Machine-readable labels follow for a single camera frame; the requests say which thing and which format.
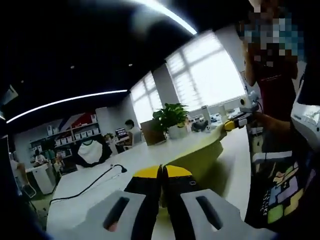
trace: curved white desk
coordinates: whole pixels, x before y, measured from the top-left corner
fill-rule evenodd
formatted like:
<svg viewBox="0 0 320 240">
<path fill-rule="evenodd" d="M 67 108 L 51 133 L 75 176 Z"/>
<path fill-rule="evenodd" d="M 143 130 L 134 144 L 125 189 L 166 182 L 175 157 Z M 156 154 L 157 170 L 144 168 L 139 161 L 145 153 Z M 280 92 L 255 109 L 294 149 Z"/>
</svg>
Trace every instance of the curved white desk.
<svg viewBox="0 0 320 240">
<path fill-rule="evenodd" d="M 206 136 L 208 134 L 204 132 L 191 132 L 185 138 L 168 140 L 163 144 L 149 147 L 144 142 L 129 151 L 111 157 L 103 164 L 64 175 L 55 190 L 54 199 L 78 194 L 104 173 L 110 164 L 121 164 L 128 170 L 126 173 L 121 173 L 121 168 L 115 167 L 82 195 L 68 200 L 54 201 L 48 213 L 47 232 L 55 237 L 62 230 L 72 229 L 85 219 L 92 206 L 115 190 L 123 190 L 136 171 L 150 166 L 167 164 Z M 241 218 L 244 220 L 251 184 L 247 129 L 245 127 L 234 129 L 221 140 L 221 143 L 223 152 L 217 162 L 223 165 L 223 169 L 228 175 L 223 197 L 240 210 Z M 172 226 L 161 223 L 161 209 L 152 239 L 175 239 Z"/>
</svg>

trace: black cable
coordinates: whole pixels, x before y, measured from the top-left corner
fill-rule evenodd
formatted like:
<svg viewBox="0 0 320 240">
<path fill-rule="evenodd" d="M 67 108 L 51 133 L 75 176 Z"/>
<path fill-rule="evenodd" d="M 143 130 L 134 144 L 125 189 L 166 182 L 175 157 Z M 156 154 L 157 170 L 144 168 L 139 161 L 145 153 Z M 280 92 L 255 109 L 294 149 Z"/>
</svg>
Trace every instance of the black cable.
<svg viewBox="0 0 320 240">
<path fill-rule="evenodd" d="M 257 101 L 257 103 L 258 103 L 259 107 L 261 108 L 262 113 L 264 113 L 264 109 L 262 108 L 261 103 L 258 101 Z"/>
<path fill-rule="evenodd" d="M 66 199 L 73 199 L 75 197 L 78 197 L 79 195 L 83 194 L 86 190 L 88 190 L 93 184 L 95 184 L 100 178 L 102 178 L 106 173 L 108 173 L 111 169 L 113 169 L 114 167 L 116 166 L 119 166 L 121 167 L 121 173 L 125 173 L 126 171 L 128 171 L 124 166 L 122 166 L 121 164 L 116 164 L 116 165 L 113 165 L 111 166 L 107 171 L 105 171 L 103 174 L 101 174 L 96 180 L 93 181 L 93 183 L 91 183 L 88 187 L 86 187 L 84 190 L 82 190 L 81 192 L 79 192 L 78 194 L 76 195 L 73 195 L 73 196 L 67 196 L 67 197 L 61 197 L 61 198 L 54 198 L 50 201 L 49 205 L 51 205 L 51 203 L 53 201 L 56 201 L 56 200 L 66 200 Z"/>
</svg>

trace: black ceiling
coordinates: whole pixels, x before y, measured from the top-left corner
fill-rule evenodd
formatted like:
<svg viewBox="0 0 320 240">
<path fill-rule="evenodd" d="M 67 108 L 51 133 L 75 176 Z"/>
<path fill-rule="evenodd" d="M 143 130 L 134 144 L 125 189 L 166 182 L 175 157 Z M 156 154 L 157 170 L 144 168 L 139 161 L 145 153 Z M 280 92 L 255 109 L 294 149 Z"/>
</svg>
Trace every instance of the black ceiling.
<svg viewBox="0 0 320 240">
<path fill-rule="evenodd" d="M 11 84 L 19 95 L 2 106 L 7 119 L 61 99 L 130 89 L 193 37 L 170 18 L 132 0 L 7 2 L 2 6 L 6 48 L 0 94 Z M 247 0 L 159 2 L 198 33 L 243 19 L 250 7 Z M 46 110 L 46 117 L 37 113 L 37 124 L 87 108 L 112 106 L 126 95 L 87 98 L 83 109 L 76 101 L 62 103 L 59 113 L 57 108 Z M 30 127 L 22 119 L 27 120 L 22 117 L 19 124 Z"/>
</svg>

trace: printed shirt graphic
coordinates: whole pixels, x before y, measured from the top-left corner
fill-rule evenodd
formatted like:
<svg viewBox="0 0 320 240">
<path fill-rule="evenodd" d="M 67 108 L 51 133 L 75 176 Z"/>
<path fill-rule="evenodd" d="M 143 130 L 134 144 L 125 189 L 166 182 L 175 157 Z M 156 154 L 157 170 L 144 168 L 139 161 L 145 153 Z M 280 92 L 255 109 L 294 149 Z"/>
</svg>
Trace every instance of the printed shirt graphic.
<svg viewBox="0 0 320 240">
<path fill-rule="evenodd" d="M 316 175 L 314 169 L 308 170 L 306 167 L 307 170 L 300 169 L 298 162 L 276 163 L 269 178 L 272 187 L 266 191 L 260 208 L 262 219 L 270 229 L 278 231 L 282 221 L 290 218 L 290 214 L 298 208 L 299 200 Z"/>
</svg>

